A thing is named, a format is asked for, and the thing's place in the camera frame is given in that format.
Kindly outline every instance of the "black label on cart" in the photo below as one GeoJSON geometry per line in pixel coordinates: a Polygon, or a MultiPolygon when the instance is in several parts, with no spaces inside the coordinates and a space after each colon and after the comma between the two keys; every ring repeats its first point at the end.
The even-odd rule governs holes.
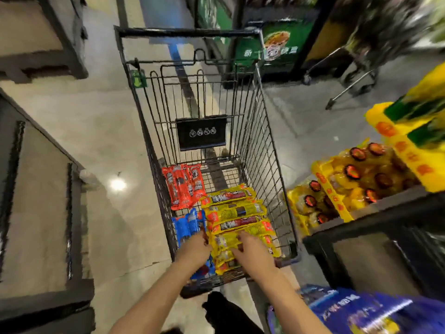
{"type": "Polygon", "coordinates": [[[177,119],[179,149],[187,151],[225,145],[226,125],[226,115],[177,119]]]}

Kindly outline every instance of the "shopping cart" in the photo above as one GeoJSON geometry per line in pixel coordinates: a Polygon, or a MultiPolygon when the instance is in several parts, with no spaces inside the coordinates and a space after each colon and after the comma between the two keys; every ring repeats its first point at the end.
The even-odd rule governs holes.
{"type": "MultiPolygon", "coordinates": [[[[277,234],[273,241],[281,249],[282,257],[276,265],[297,262],[298,238],[289,202],[283,194],[284,182],[264,103],[259,64],[246,67],[239,61],[210,60],[204,50],[194,48],[189,52],[192,59],[180,61],[127,61],[124,54],[123,39],[128,38],[195,37],[210,40],[210,44],[221,38],[251,38],[263,42],[261,31],[115,27],[115,32],[141,121],[172,260],[178,242],[171,217],[189,210],[170,209],[161,168],[201,163],[207,193],[240,183],[253,187],[258,199],[263,199],[277,234]],[[225,70],[225,74],[221,76],[219,70],[225,70]]],[[[258,54],[261,59],[263,51],[258,54]]],[[[245,273],[240,268],[222,276],[192,280],[182,289],[181,296],[192,297],[243,277],[245,273]]]]}

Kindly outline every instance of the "forearm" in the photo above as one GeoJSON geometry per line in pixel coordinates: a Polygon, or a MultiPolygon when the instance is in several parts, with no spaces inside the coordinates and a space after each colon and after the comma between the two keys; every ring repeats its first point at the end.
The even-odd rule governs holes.
{"type": "Polygon", "coordinates": [[[109,334],[159,334],[173,303],[190,278],[189,269],[174,262],[109,334]]]}
{"type": "Polygon", "coordinates": [[[286,334],[331,333],[306,306],[279,269],[275,269],[267,278],[260,279],[258,284],[274,306],[286,334]]]}

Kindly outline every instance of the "green sticker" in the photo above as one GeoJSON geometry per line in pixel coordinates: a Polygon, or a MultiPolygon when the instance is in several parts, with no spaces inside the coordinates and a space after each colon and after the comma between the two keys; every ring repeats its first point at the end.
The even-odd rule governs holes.
{"type": "Polygon", "coordinates": [[[139,72],[137,70],[131,71],[131,78],[133,79],[133,85],[135,88],[146,88],[147,87],[147,79],[145,78],[145,72],[141,69],[142,77],[139,76],[139,72]]]}

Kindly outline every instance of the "concrete floor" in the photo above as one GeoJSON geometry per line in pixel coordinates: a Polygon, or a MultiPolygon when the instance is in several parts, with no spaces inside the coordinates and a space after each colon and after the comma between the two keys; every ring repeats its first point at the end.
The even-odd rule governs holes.
{"type": "MultiPolygon", "coordinates": [[[[115,44],[113,25],[119,23],[116,1],[87,2],[85,64],[89,78],[48,77],[22,85],[3,81],[0,87],[102,183],[98,190],[86,194],[89,263],[96,288],[92,303],[96,310],[95,333],[102,334],[171,260],[139,119],[115,44]],[[113,191],[110,185],[118,174],[127,183],[121,192],[113,191]]],[[[190,14],[183,6],[183,0],[125,0],[131,27],[191,27],[190,14]]],[[[126,40],[125,46],[127,58],[163,60],[170,56],[165,41],[158,39],[126,40]]],[[[193,47],[183,45],[178,53],[181,58],[189,58],[193,47]]],[[[289,85],[265,85],[266,106],[286,186],[304,178],[317,159],[368,137],[380,140],[363,118],[366,110],[374,103],[397,99],[443,59],[442,55],[429,54],[392,61],[382,68],[381,80],[373,92],[357,98],[346,94],[332,111],[324,108],[329,98],[343,89],[336,80],[320,80],[310,87],[294,84],[291,91],[289,85]]],[[[149,115],[147,104],[143,110],[149,115]]],[[[314,258],[302,251],[303,260],[292,267],[298,282],[326,283],[314,258]]],[[[255,322],[264,325],[262,314],[257,312],[259,308],[262,313],[258,305],[261,300],[257,292],[252,295],[244,279],[222,290],[255,322]]],[[[178,298],[164,328],[177,324],[186,334],[212,333],[201,308],[205,300],[205,295],[178,298]]]]}

